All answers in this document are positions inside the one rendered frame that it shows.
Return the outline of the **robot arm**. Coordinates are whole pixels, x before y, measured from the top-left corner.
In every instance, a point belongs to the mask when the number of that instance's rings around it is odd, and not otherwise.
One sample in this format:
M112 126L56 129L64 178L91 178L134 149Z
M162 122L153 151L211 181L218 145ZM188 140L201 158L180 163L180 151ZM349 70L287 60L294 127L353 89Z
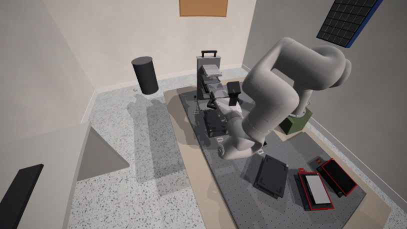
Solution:
M271 72L277 69L294 81L293 87ZM313 90L342 85L352 70L351 62L336 47L308 48L284 37L255 64L242 83L242 90L255 104L245 117L228 113L221 124L229 136L218 146L223 160L248 158L264 145L265 137L288 116L300 118Z

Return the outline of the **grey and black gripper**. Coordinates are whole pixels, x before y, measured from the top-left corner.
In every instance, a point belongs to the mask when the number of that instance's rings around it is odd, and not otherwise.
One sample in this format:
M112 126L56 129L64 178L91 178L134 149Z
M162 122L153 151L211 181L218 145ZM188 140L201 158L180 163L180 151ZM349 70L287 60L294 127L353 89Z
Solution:
M210 96L210 100L207 103L207 107L214 109L217 116L219 117L219 119L221 121L224 120L224 117L231 112L238 111L242 114L240 105L243 103L243 100L238 98L236 106L229 106L230 98L216 99L212 91L209 96Z

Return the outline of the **white microplate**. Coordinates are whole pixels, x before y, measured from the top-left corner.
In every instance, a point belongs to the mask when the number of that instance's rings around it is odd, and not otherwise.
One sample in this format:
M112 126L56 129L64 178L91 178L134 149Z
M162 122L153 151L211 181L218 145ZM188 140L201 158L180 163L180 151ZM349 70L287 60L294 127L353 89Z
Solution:
M211 92L213 92L214 98L216 98L216 99L229 98L228 93L226 92L222 83L212 83L212 84L207 84L206 86L209 91L209 94L211 94Z

